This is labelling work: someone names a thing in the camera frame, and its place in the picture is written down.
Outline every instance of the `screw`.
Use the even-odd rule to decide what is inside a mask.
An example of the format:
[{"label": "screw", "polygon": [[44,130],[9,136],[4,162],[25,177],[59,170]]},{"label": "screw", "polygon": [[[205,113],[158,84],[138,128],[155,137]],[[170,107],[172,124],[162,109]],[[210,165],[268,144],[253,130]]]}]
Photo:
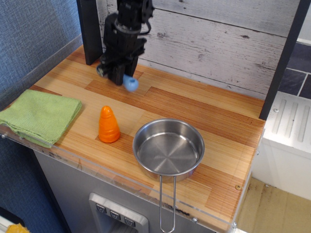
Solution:
[{"label": "screw", "polygon": [[235,189],[236,189],[236,190],[241,190],[242,187],[241,187],[241,185],[237,184],[237,185],[235,186]]}]

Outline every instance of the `beige floor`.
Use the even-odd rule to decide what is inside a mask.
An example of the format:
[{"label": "beige floor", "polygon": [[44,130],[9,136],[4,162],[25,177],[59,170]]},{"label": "beige floor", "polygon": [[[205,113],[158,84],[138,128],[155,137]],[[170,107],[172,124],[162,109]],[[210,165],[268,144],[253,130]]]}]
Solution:
[{"label": "beige floor", "polygon": [[247,233],[311,233],[311,200],[252,178],[237,223]]}]

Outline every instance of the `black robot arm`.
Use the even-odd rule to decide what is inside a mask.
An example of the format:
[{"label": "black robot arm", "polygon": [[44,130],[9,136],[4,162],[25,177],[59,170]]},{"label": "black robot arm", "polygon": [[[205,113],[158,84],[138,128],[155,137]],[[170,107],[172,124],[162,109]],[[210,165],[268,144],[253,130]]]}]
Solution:
[{"label": "black robot arm", "polygon": [[[148,22],[154,7],[152,0],[117,0],[118,13],[107,16],[104,27],[106,51],[97,66],[99,75],[108,75],[116,85],[122,85],[124,74],[133,76],[138,56],[144,53],[145,38],[149,33]],[[148,31],[142,33],[141,25],[147,24]]]}]

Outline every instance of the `green towel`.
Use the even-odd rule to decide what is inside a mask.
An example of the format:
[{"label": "green towel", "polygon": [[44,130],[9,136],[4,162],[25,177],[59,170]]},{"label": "green towel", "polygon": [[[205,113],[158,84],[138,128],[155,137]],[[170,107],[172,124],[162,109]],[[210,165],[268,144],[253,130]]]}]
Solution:
[{"label": "green towel", "polygon": [[51,148],[81,106],[81,101],[73,98],[26,90],[9,108],[0,112],[0,124],[6,124],[22,138]]}]

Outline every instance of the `pan handle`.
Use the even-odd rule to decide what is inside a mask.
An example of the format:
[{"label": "pan handle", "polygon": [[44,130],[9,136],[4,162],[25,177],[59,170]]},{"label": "pan handle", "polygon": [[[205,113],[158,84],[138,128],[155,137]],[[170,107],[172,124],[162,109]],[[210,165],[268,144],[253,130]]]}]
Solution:
[{"label": "pan handle", "polygon": [[160,229],[164,233],[171,233],[175,230],[175,212],[176,212],[176,176],[174,176],[174,199],[173,199],[173,228],[169,231],[166,232],[165,230],[162,229],[162,176],[160,175]]}]

